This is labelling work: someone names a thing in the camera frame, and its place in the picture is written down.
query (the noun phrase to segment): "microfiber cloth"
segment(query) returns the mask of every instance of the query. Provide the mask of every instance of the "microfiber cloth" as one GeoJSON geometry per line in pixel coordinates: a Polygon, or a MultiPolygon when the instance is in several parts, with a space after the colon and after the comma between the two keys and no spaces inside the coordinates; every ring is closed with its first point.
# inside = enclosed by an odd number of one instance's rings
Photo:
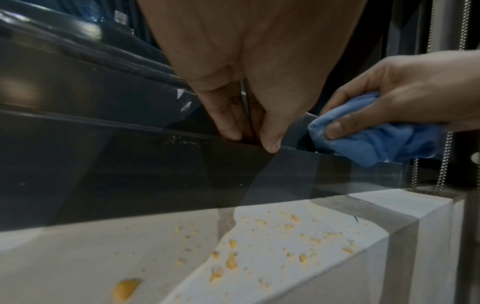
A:
{"type": "Polygon", "coordinates": [[[357,96],[313,120],[308,125],[308,131],[315,148],[333,150],[363,167],[381,161],[404,162],[434,156],[438,139],[444,131],[442,125],[390,123],[340,139],[325,138],[324,129],[330,122],[368,106],[379,95],[378,92],[370,92],[357,96]]]}

